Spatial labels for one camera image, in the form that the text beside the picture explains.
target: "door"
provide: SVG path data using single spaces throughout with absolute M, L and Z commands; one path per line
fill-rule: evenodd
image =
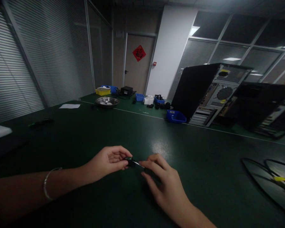
M 155 37 L 128 35 L 124 86 L 133 87 L 137 93 L 145 93 L 154 42 Z M 146 55 L 137 61 L 133 51 L 139 45 L 142 46 Z

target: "right hand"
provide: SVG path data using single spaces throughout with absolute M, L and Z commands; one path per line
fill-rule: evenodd
M 160 154 L 150 155 L 140 165 L 151 169 L 161 179 L 162 185 L 158 187 L 150 175 L 142 172 L 158 205 L 179 226 L 187 226 L 186 221 L 191 219 L 195 207 L 189 201 L 177 171 Z

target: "yellow plastic bin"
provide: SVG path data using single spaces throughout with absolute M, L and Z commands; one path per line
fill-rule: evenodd
M 96 94 L 100 96 L 108 95 L 111 94 L 111 90 L 106 88 L 98 88 L 96 89 Z

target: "metal bowl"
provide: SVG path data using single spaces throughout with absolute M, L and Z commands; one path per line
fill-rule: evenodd
M 116 98 L 110 98 L 110 97 L 102 97 L 96 99 L 95 103 L 102 108 L 115 108 L 116 105 L 118 105 L 119 100 Z

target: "computer tower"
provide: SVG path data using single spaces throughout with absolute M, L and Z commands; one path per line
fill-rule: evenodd
M 238 123 L 249 131 L 272 138 L 285 135 L 285 85 L 243 83 L 236 103 L 226 113 L 238 113 Z
M 189 124 L 208 127 L 252 70 L 225 63 L 187 67 L 171 105 Z

